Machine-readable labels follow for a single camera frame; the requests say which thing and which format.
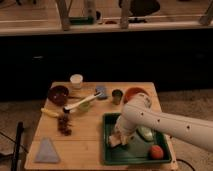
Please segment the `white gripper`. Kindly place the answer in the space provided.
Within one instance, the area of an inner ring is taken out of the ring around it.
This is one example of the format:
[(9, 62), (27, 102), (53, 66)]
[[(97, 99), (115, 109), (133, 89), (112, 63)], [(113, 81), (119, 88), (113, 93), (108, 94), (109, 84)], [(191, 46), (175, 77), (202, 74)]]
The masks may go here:
[(113, 135), (120, 138), (120, 141), (122, 145), (127, 145), (129, 141), (133, 138), (133, 132), (130, 133), (124, 133), (122, 132), (118, 126), (114, 128)]

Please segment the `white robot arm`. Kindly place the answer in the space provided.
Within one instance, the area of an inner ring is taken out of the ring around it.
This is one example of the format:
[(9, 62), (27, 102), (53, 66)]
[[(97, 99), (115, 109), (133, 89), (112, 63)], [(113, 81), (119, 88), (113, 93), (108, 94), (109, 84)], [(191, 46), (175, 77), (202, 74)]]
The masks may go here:
[(213, 153), (213, 121), (201, 120), (151, 109), (145, 93), (133, 95), (125, 103), (115, 124), (121, 137), (132, 135), (139, 126), (178, 138)]

